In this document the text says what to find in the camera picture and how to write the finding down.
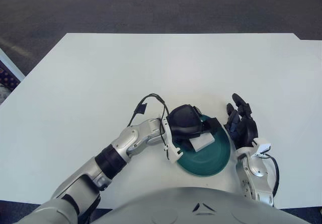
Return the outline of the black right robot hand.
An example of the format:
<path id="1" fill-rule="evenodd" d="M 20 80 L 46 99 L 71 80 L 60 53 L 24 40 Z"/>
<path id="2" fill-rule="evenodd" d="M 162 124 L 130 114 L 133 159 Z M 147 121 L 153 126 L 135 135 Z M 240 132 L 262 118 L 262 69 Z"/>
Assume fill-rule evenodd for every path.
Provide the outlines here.
<path id="1" fill-rule="evenodd" d="M 258 137 L 258 130 L 256 122 L 251 116 L 251 107 L 237 93 L 233 93 L 232 99 L 237 109 L 231 103 L 226 105 L 228 119 L 224 124 L 224 128 L 236 149 L 253 147 L 252 142 L 254 138 Z"/>

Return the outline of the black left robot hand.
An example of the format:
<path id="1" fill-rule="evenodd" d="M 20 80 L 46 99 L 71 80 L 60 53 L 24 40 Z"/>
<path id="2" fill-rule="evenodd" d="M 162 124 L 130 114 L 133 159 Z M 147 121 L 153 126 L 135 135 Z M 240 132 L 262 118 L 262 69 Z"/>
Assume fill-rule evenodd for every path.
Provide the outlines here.
<path id="1" fill-rule="evenodd" d="M 203 134 L 216 134 L 222 127 L 216 117 L 210 118 L 199 108 L 185 104 L 175 108 L 167 116 L 168 125 L 175 142 L 187 142 Z"/>

